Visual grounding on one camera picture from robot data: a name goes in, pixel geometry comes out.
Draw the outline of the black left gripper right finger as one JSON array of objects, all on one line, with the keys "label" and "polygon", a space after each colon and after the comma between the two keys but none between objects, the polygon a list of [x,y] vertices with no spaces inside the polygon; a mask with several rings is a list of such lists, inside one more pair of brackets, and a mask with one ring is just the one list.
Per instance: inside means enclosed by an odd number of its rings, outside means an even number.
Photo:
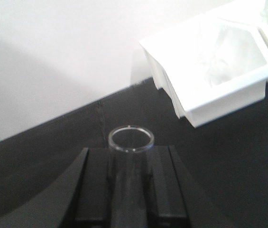
[{"label": "black left gripper right finger", "polygon": [[149,228],[190,228],[190,219],[167,146],[147,152],[145,197]]}]

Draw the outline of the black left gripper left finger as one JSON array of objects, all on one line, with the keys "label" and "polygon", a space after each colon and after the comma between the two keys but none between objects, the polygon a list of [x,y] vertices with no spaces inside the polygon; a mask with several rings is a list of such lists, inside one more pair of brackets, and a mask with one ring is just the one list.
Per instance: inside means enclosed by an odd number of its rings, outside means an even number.
[{"label": "black left gripper left finger", "polygon": [[79,182],[61,228],[108,228],[107,148],[88,148]]}]

